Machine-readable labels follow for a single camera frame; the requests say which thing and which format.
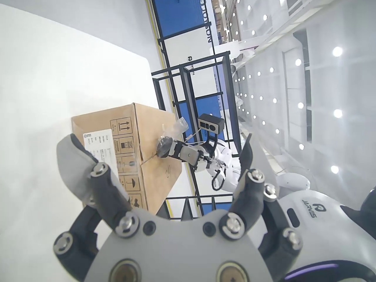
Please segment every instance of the purple light strip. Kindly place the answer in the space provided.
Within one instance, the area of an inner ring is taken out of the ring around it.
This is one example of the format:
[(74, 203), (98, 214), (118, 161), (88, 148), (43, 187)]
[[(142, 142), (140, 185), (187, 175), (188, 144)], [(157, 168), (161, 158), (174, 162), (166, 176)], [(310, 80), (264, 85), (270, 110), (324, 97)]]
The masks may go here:
[(310, 272), (310, 271), (314, 271), (314, 270), (318, 270), (318, 269), (325, 269), (325, 268), (336, 268), (336, 267), (338, 267), (338, 265), (336, 263), (327, 263), (325, 265), (317, 265), (317, 266), (305, 268), (305, 269), (302, 269), (302, 270), (299, 270), (295, 273), (290, 274), (289, 276), (287, 276), (285, 278), (285, 280), (288, 280), (290, 278), (295, 278), (296, 276), (298, 276), (300, 274), (304, 274), (304, 273), (307, 273), (307, 272)]

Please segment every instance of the blue wall panel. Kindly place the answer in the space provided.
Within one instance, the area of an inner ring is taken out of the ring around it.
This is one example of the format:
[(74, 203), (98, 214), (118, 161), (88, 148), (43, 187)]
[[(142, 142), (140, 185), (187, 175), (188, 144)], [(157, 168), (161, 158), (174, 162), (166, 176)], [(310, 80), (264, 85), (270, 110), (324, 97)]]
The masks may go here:
[[(229, 208), (231, 207), (231, 202), (229, 202), (229, 203), (216, 203), (215, 207), (216, 207), (216, 209), (224, 209), (224, 210), (228, 211)], [(211, 203), (202, 204), (202, 209), (204, 211), (204, 215), (208, 214), (209, 212), (212, 211)]]
[[(180, 106), (180, 112), (182, 114), (182, 117), (187, 121), (188, 123), (188, 130), (185, 132), (186, 136), (189, 136), (192, 134), (192, 124), (189, 119), (188, 115), (188, 109), (187, 109), (187, 104), (185, 102), (182, 102), (179, 104)], [(197, 113), (200, 116), (201, 114), (213, 114), (214, 116), (221, 117), (221, 112), (219, 109), (219, 102), (218, 102), (218, 97), (213, 96), (213, 97), (208, 97), (208, 98), (203, 98), (196, 100), (196, 106), (197, 106)], [(207, 139), (207, 131), (202, 130), (202, 139), (206, 141)], [(219, 139), (224, 140), (224, 134), (221, 132), (218, 135)], [(194, 140), (193, 138), (188, 140), (188, 143), (192, 143)]]
[(200, 0), (155, 0), (155, 4), (163, 36), (204, 23)]

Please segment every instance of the black cable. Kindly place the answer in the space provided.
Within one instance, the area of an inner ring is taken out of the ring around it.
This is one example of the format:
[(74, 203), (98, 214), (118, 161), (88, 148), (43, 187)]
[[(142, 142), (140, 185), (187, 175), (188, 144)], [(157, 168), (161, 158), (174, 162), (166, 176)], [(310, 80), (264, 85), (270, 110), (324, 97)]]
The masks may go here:
[(221, 186), (219, 186), (218, 188), (215, 188), (215, 187), (214, 187), (215, 179), (217, 178), (217, 176), (218, 176), (220, 173), (221, 173), (221, 171), (220, 171), (220, 170), (217, 170), (217, 171), (216, 171), (216, 175), (215, 175), (215, 177), (213, 177), (213, 179), (212, 179), (212, 188), (213, 188), (213, 190), (215, 190), (216, 192), (219, 191), (219, 190), (223, 187), (223, 184), (224, 184), (224, 178), (223, 178)]

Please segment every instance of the white robot body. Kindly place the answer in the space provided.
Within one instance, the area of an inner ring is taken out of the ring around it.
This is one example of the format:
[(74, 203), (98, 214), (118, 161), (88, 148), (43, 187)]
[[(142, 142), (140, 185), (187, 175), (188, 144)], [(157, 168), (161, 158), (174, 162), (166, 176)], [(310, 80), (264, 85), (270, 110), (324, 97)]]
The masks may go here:
[(227, 192), (234, 192), (238, 185), (240, 169), (233, 167), (232, 151), (223, 140), (218, 139), (214, 152), (214, 160), (216, 162), (213, 162), (207, 171), (213, 178), (216, 177), (219, 187), (221, 186), (220, 189)]

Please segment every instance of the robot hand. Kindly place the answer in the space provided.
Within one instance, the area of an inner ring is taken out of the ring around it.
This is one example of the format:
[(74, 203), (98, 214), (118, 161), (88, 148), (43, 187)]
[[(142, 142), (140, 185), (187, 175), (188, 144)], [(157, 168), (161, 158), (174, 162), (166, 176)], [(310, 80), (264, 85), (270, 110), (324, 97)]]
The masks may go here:
[[(90, 205), (56, 238), (56, 257), (75, 279), (86, 282), (279, 281), (298, 257), (302, 240), (265, 176), (251, 168), (250, 141), (240, 159), (229, 211), (178, 223), (131, 208), (110, 167), (93, 159), (74, 135), (64, 138), (58, 145), (60, 174)], [(260, 215), (268, 232), (257, 248), (247, 232)], [(102, 219), (113, 232), (98, 251), (94, 230)]]

